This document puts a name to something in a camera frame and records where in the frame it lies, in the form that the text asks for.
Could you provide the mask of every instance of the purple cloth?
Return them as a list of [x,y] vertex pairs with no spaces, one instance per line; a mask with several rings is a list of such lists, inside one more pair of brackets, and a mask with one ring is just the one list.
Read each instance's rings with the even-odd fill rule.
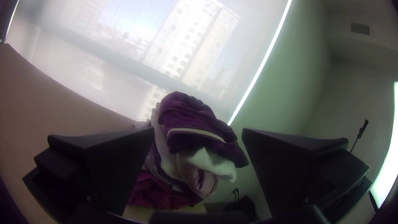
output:
[[179,209],[191,205],[192,202],[184,193],[173,190],[150,172],[141,171],[128,204],[156,209]]
[[148,155],[154,155],[155,156],[155,162],[156,162],[156,167],[157,167],[157,171],[159,173],[159,175],[168,183],[173,184],[175,186],[178,186],[181,190],[184,191],[184,194],[190,199],[190,201],[192,202],[191,205],[196,205],[197,203],[201,202],[203,199],[200,198],[196,193],[194,193],[191,188],[188,186],[188,184],[171,178],[169,177],[169,175],[167,175],[164,170],[161,168],[160,162],[161,162],[161,158],[158,152],[158,149],[156,148],[156,144],[154,143],[152,145],[152,148],[150,149]]
[[171,153],[206,147],[231,160],[237,168],[249,165],[232,128],[218,120],[210,107],[195,97],[180,92],[165,96],[160,102],[158,121],[164,126],[166,133],[175,128],[198,129],[211,132],[225,141],[224,143],[208,135],[172,131],[167,137]]

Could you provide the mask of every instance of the white curtain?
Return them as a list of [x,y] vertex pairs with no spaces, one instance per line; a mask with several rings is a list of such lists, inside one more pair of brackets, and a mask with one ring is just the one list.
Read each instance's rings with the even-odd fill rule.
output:
[[6,39],[83,97],[145,120],[173,91],[227,122],[288,0],[26,0]]

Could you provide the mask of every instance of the wall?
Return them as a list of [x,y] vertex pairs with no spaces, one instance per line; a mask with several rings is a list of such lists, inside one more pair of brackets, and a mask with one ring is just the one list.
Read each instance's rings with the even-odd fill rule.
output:
[[[369,120],[353,154],[371,167],[367,177],[374,181],[389,149],[393,124],[394,79],[362,65],[338,63],[331,68],[321,98],[305,128],[316,138],[349,139],[350,149]],[[368,195],[342,223],[368,223],[374,210]]]
[[[273,52],[231,125],[239,138],[244,127],[301,133],[328,70],[324,16],[325,9],[318,0],[293,1]],[[233,201],[235,186],[241,197],[249,195],[255,202],[261,219],[270,217],[251,165],[238,169],[233,185],[221,181],[210,202]]]

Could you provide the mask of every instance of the green wall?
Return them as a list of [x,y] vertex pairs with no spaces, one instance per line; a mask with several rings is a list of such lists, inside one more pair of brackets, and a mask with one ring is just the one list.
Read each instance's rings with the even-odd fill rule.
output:
[[[273,52],[232,128],[240,139],[249,127],[301,134],[320,94],[329,67],[325,9],[319,0],[293,0]],[[261,219],[269,217],[267,204],[252,166],[238,169],[234,184],[220,181],[212,201],[233,200],[238,187],[249,195]]]

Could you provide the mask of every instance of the high-rise building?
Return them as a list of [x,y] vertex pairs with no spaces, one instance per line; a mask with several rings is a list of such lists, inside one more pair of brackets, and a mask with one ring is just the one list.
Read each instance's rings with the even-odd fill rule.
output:
[[[179,0],[142,62],[200,90],[238,22],[239,17],[217,0]],[[155,107],[159,92],[164,91],[154,87],[147,95],[143,117]]]

